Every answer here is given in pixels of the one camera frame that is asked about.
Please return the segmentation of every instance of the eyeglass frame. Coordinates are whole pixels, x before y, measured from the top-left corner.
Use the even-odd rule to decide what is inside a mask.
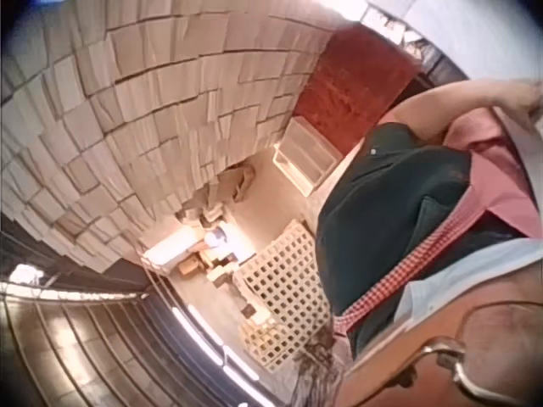
[[[500,305],[531,305],[540,307],[543,310],[543,303],[535,301],[502,300],[481,304],[472,307],[468,312],[463,315],[461,322],[458,325],[458,329],[456,330],[456,335],[458,335],[458,333],[462,331],[463,327],[467,323],[467,320],[475,312],[481,309],[492,308]],[[443,367],[453,373],[451,378],[452,382],[468,399],[484,403],[485,405],[498,405],[507,407],[525,406],[524,402],[521,402],[503,394],[491,392],[490,390],[486,390],[472,382],[467,377],[467,374],[463,368],[463,361],[465,360],[466,352],[466,344],[462,343],[455,337],[437,336],[429,339],[421,348],[419,348],[419,350],[415,354],[409,357],[409,359],[401,365],[401,367],[397,370],[398,373],[392,375],[392,377],[385,384],[378,387],[362,401],[353,404],[351,407],[361,407],[365,403],[377,397],[383,390],[394,387],[396,385],[401,385],[401,377],[409,369],[414,370],[414,365],[417,362],[431,354],[438,355],[437,364],[440,367]]]

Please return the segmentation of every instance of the person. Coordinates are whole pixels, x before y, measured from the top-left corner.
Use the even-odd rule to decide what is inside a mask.
[[[316,234],[335,337],[355,360],[333,405],[535,405],[543,174],[526,174],[490,109],[537,142],[542,101],[538,82],[461,81],[367,135]]]

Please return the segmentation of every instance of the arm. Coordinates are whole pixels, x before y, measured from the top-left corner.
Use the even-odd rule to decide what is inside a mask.
[[[424,141],[441,135],[451,122],[477,109],[500,107],[524,128],[543,105],[541,84],[529,81],[461,81],[416,95],[392,109],[382,121],[403,123]]]

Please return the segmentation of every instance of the eyeglasses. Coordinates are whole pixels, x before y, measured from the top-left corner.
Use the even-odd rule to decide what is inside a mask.
[[[532,405],[543,377],[543,304],[504,301],[471,309],[455,337],[429,340],[389,380],[383,383],[379,374],[364,375],[356,398],[361,401],[352,407],[363,406],[387,388],[413,388],[419,364],[430,355],[436,356],[435,363],[449,371],[456,388],[473,401]]]

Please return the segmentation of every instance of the red and white checkered strap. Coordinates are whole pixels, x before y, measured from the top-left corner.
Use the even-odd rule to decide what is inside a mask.
[[[468,187],[447,219],[430,236],[341,316],[334,316],[333,328],[335,332],[346,335],[372,309],[405,286],[417,273],[455,242],[485,211],[485,205],[480,202],[474,188]]]

